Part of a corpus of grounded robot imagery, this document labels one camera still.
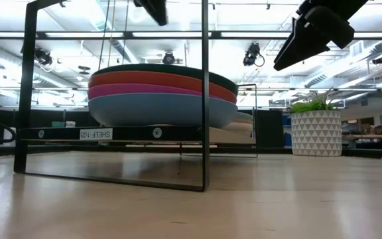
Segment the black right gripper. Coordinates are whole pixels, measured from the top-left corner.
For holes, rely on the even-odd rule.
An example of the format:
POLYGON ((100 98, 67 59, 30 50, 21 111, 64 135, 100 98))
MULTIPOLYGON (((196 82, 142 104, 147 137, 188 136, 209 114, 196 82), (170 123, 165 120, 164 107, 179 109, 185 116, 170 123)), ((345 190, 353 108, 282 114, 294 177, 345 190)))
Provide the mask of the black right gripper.
POLYGON ((312 56, 328 51, 332 41, 340 48, 354 38, 348 20, 367 0, 305 0, 292 19, 292 32, 274 59, 274 69, 283 70, 312 56))

